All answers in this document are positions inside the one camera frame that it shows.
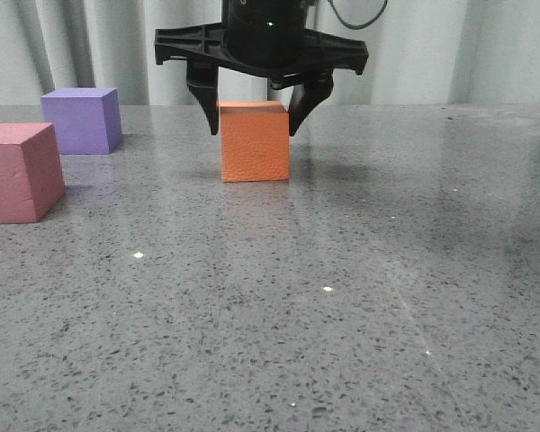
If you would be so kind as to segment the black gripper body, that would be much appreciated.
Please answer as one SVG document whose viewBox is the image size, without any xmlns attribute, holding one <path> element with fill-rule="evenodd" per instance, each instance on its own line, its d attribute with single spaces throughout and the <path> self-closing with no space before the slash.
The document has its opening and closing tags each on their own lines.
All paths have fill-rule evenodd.
<svg viewBox="0 0 540 432">
<path fill-rule="evenodd" d="M 196 88 L 217 87 L 220 68 L 266 78 L 274 89 L 365 70 L 365 43 L 308 29 L 304 1 L 225 1 L 222 11 L 221 22 L 156 30 L 156 63 L 185 61 L 187 85 Z"/>
</svg>

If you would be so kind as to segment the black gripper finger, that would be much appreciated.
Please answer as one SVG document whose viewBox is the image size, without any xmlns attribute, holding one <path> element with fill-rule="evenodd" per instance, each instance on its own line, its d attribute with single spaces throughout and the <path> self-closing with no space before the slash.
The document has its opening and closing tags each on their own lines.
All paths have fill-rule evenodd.
<svg viewBox="0 0 540 432">
<path fill-rule="evenodd" d="M 219 69 L 216 66 L 197 61 L 187 62 L 187 87 L 202 107 L 213 136 L 218 133 L 220 125 L 218 80 Z"/>
<path fill-rule="evenodd" d="M 292 90 L 289 102 L 289 134 L 293 137 L 308 115 L 324 100 L 334 87 L 331 73 L 315 73 L 301 78 Z"/>
</svg>

